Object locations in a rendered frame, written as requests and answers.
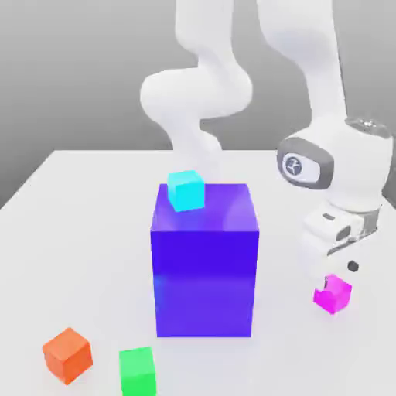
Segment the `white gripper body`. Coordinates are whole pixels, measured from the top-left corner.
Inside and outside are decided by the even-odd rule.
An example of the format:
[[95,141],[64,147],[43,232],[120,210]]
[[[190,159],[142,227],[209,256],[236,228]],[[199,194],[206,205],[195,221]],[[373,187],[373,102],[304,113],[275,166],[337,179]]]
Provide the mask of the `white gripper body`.
[[348,242],[331,245],[304,231],[299,242],[299,260],[315,286],[324,286],[331,275],[352,284],[359,271],[359,262],[352,255],[351,247]]

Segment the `small magenta cube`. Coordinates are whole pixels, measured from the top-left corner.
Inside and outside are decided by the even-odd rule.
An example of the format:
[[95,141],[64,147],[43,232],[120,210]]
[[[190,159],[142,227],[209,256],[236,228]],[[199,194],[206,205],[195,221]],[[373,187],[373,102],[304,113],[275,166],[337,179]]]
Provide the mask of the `small magenta cube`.
[[324,292],[323,289],[316,288],[313,294],[313,302],[329,314],[334,315],[348,306],[352,285],[334,274],[331,275],[333,276],[333,290]]

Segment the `small cyan cube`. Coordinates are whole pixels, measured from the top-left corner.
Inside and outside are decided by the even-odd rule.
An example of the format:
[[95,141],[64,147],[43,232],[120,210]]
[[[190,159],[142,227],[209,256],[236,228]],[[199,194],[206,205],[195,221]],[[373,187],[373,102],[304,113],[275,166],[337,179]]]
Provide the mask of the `small cyan cube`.
[[204,208],[205,183],[195,170],[168,174],[167,188],[169,202],[177,213]]

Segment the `small green cube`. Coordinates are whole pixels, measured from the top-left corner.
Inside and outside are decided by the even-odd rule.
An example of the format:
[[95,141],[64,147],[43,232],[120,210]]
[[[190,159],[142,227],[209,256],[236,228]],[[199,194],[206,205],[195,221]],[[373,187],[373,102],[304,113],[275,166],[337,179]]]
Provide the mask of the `small green cube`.
[[122,396],[156,396],[155,364],[150,346],[119,352]]

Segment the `small orange cube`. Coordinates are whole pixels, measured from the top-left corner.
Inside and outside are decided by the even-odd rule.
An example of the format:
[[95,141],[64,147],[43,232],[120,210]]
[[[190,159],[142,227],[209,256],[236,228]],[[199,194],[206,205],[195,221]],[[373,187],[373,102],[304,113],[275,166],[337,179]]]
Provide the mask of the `small orange cube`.
[[70,327],[45,343],[43,354],[49,371],[65,385],[93,365],[89,341]]

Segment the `large purple box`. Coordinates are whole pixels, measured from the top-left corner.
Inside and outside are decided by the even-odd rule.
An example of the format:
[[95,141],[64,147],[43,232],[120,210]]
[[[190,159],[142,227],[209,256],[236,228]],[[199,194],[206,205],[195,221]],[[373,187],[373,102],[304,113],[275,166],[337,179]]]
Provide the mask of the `large purple box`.
[[159,186],[150,230],[159,337],[249,337],[259,226],[245,184],[207,184],[177,213]]

